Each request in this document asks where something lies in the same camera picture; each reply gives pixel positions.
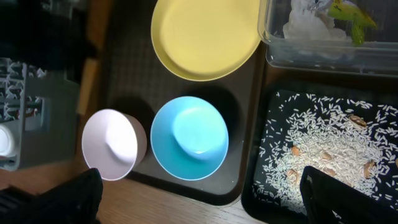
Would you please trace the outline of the green snack wrapper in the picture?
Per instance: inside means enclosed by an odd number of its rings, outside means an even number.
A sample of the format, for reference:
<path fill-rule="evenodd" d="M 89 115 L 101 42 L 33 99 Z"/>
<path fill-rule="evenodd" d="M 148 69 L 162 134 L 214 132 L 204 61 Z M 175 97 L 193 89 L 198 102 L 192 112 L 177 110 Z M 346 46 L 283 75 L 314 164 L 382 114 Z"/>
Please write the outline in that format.
<path fill-rule="evenodd" d="M 376 23 L 370 15 L 351 1 L 333 0 L 328 8 L 328 15 L 338 20 L 352 23 L 351 38 L 354 45 L 364 43 L 364 28 L 377 29 Z"/>

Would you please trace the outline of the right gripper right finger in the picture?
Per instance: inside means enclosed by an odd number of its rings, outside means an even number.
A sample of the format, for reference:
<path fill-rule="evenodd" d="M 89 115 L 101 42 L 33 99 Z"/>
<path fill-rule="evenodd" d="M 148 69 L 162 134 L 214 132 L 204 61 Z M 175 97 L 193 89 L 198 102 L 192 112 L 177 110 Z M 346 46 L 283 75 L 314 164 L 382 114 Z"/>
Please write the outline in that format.
<path fill-rule="evenodd" d="M 354 188 L 306 166 L 300 192 L 310 223 L 397 223 L 397 211 Z"/>

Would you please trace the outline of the blue bowl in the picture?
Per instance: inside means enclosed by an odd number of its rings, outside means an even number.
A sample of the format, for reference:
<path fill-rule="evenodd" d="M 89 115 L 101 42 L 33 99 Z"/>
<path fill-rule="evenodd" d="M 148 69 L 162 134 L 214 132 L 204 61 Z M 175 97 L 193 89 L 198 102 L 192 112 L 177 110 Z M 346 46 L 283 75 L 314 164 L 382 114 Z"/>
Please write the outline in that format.
<path fill-rule="evenodd" d="M 202 180 L 224 162 L 229 133 L 221 113 L 209 102 L 181 96 L 167 102 L 150 129 L 152 152 L 170 175 L 187 181 Z"/>

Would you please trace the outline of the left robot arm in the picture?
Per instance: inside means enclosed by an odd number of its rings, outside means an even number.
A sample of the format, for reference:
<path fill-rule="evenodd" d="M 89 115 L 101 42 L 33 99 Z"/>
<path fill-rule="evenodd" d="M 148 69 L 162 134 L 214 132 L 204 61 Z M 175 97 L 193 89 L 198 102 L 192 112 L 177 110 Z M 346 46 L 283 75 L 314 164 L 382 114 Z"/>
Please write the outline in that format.
<path fill-rule="evenodd" d="M 88 13 L 73 1 L 1 1 L 1 57 L 81 82 L 97 50 L 85 36 Z"/>

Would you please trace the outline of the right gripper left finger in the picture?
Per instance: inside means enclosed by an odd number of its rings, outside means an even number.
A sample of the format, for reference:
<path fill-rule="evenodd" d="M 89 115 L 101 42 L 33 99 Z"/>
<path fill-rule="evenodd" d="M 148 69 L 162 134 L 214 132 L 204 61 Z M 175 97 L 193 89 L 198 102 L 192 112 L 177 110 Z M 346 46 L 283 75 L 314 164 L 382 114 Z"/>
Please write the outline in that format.
<path fill-rule="evenodd" d="M 42 194 L 9 186 L 1 190 L 1 224 L 100 224 L 100 172 L 91 168 Z"/>

